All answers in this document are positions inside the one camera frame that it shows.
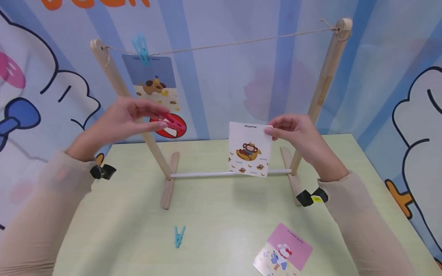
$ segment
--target wooden base foot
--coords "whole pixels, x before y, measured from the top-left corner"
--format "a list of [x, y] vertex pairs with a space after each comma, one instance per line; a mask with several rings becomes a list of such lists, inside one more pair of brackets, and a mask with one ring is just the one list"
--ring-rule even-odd
[[[176, 173], [176, 168], [178, 167], [178, 160], [179, 160], [179, 152], [174, 152], [170, 157], [170, 162], [169, 162], [169, 167], [173, 174]], [[173, 187], [174, 187], [174, 179], [173, 178], [171, 180], [166, 179], [163, 188], [163, 195], [161, 197], [161, 207], [163, 207], [163, 209], [169, 210], [170, 202], [172, 200]]]
[[[286, 147], [281, 147], [281, 154], [286, 169], [289, 169], [292, 163], [292, 155], [290, 153], [290, 150]], [[302, 192], [301, 181], [299, 180], [298, 174], [296, 175], [288, 174], [288, 177], [290, 181], [290, 186], [292, 187], [295, 204], [296, 206], [301, 206], [301, 203], [299, 203], [299, 201], [296, 199], [296, 196]]]

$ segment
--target yellow sticker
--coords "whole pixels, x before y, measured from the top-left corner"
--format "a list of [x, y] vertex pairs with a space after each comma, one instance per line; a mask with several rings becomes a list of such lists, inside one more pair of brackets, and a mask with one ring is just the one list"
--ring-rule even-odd
[[311, 196], [311, 198], [312, 198], [313, 202], [316, 202], [316, 203], [324, 203], [324, 201], [322, 200], [322, 198], [319, 197], [319, 196]]

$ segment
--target black wrist strap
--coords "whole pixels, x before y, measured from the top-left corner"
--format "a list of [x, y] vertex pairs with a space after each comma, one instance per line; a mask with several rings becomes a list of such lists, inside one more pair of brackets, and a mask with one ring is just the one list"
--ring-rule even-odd
[[310, 194], [307, 190], [304, 190], [296, 196], [296, 199], [299, 201], [299, 203], [301, 203], [303, 207], [307, 207], [315, 202], [327, 202], [328, 195], [324, 190], [318, 188], [313, 194]]
[[93, 178], [95, 179], [101, 179], [104, 178], [106, 180], [109, 180], [114, 172], [116, 172], [117, 169], [115, 169], [112, 166], [109, 166], [107, 164], [103, 165], [103, 167], [100, 167], [98, 165], [95, 165], [91, 170], [90, 173]]

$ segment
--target card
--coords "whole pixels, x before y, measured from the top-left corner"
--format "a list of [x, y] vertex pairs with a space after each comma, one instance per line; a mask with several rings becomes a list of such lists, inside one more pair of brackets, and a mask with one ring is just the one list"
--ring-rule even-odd
[[271, 125], [230, 122], [229, 171], [266, 177], [269, 170], [272, 137], [264, 133]]
[[280, 223], [253, 261], [264, 276], [299, 276], [313, 248]]
[[171, 111], [179, 111], [172, 59], [148, 57], [150, 66], [144, 66], [138, 56], [123, 55], [122, 57], [139, 97], [160, 103]]

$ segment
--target light green table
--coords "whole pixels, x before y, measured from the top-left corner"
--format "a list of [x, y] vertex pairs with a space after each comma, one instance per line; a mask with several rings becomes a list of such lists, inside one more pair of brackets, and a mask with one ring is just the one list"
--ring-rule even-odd
[[[439, 275], [430, 253], [405, 218], [351, 134], [324, 136], [347, 167], [363, 179], [384, 219], [407, 250], [418, 275]], [[271, 169], [284, 168], [273, 143]], [[178, 172], [227, 170], [228, 141], [160, 143]], [[357, 275], [338, 227], [323, 204], [297, 207], [288, 177], [179, 179], [170, 210], [160, 207], [164, 175], [145, 144], [119, 144], [105, 159], [117, 172], [97, 181], [81, 203], [60, 251], [55, 275], [255, 275], [252, 261], [282, 222], [313, 246], [307, 275]], [[317, 188], [305, 161], [304, 189]], [[179, 249], [174, 226], [186, 226]]]

